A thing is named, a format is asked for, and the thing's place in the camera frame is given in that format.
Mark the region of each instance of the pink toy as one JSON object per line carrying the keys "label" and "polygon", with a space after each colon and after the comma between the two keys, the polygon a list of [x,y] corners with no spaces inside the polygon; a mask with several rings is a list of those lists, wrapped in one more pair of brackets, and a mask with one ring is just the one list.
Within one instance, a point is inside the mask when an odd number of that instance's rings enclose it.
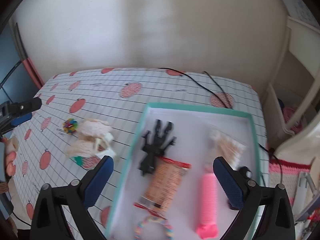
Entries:
{"label": "pink toy", "polygon": [[214,238],[218,235],[217,220],[217,186],[214,173],[202,177],[201,217],[196,233],[201,239]]}

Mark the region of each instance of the orange package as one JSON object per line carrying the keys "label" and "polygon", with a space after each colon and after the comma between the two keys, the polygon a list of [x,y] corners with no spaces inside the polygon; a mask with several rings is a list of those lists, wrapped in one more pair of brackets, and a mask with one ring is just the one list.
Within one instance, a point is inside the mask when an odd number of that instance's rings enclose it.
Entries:
{"label": "orange package", "polygon": [[188,163],[161,157],[150,184],[136,206],[163,216],[169,208],[182,177],[191,168]]}

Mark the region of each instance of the beige crochet toy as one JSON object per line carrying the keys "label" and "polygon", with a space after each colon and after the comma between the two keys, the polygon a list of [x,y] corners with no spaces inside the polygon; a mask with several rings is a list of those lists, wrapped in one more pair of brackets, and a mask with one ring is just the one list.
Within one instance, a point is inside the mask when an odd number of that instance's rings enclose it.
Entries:
{"label": "beige crochet toy", "polygon": [[65,154],[68,158],[81,156],[99,158],[110,156],[116,158],[110,142],[113,140],[112,127],[108,122],[98,119],[86,119],[77,129],[78,140],[71,144]]}

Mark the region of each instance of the white wall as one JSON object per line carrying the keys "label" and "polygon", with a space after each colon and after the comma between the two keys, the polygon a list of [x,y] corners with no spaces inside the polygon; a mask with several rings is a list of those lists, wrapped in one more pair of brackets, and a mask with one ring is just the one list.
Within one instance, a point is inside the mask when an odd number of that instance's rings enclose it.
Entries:
{"label": "white wall", "polygon": [[261,92],[285,15],[281,0],[24,0],[15,19],[45,81],[105,66],[172,67]]}

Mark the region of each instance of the black toy figure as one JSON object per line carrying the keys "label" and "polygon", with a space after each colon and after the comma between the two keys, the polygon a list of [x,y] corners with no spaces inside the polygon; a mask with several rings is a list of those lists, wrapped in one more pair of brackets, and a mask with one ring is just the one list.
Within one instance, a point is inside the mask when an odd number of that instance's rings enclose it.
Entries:
{"label": "black toy figure", "polygon": [[153,136],[153,142],[148,144],[148,137],[150,131],[147,131],[145,135],[142,137],[145,138],[144,146],[142,147],[142,151],[147,153],[147,156],[141,161],[139,170],[142,171],[142,175],[144,176],[146,173],[153,174],[156,170],[156,157],[163,157],[166,149],[170,145],[175,144],[176,137],[172,137],[171,141],[161,148],[164,144],[169,132],[172,130],[173,124],[171,122],[167,122],[167,127],[164,129],[163,135],[159,136],[161,130],[161,120],[156,121],[155,126],[155,134]]}

